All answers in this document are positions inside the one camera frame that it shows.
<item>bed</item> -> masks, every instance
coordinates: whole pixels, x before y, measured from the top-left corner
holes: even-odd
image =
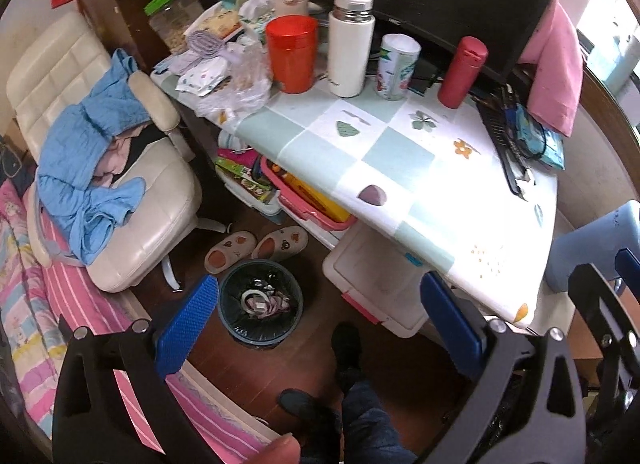
[[[47,238],[63,240],[46,215]],[[72,329],[85,325],[96,334],[119,332],[133,320],[148,318],[130,291],[105,294],[84,268],[36,262],[27,234],[26,210],[14,186],[0,187],[0,315],[11,352],[24,413],[50,442],[53,404],[66,344],[58,329],[64,315]],[[147,446],[161,451],[124,372],[117,372],[124,404]],[[250,416],[185,362],[166,383],[206,442],[226,464],[257,453],[278,435]]]

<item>white thermos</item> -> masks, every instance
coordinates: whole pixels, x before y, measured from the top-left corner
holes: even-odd
[[[373,0],[334,0],[329,14],[329,89],[354,97],[364,86],[373,25]]]

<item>slipper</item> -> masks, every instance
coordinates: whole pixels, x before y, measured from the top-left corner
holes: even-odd
[[[309,235],[299,225],[278,229],[265,236],[251,253],[252,258],[282,261],[302,251]]]
[[[204,257],[204,268],[210,274],[220,274],[236,261],[247,257],[255,248],[256,240],[249,231],[239,231],[217,243]]]

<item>white office chair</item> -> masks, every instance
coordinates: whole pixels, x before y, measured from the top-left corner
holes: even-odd
[[[9,76],[6,93],[36,162],[53,121],[68,105],[80,102],[110,66],[104,46],[76,12],[47,28],[24,53]],[[145,195],[127,224],[116,228],[87,270],[98,288],[119,292],[139,284],[162,262],[167,282],[179,290],[169,252],[196,227],[224,232],[225,226],[196,216],[202,190],[183,158],[190,160],[193,152],[177,129],[180,117],[169,99],[143,72],[130,76],[129,87],[168,137],[147,146],[115,183],[143,177]],[[28,195],[29,236],[38,262],[49,267],[60,259],[79,265],[43,237],[35,184]]]

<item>printed can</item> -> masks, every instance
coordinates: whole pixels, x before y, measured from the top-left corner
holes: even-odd
[[[386,34],[382,38],[376,92],[386,100],[406,97],[415,62],[420,55],[420,45],[405,34]]]

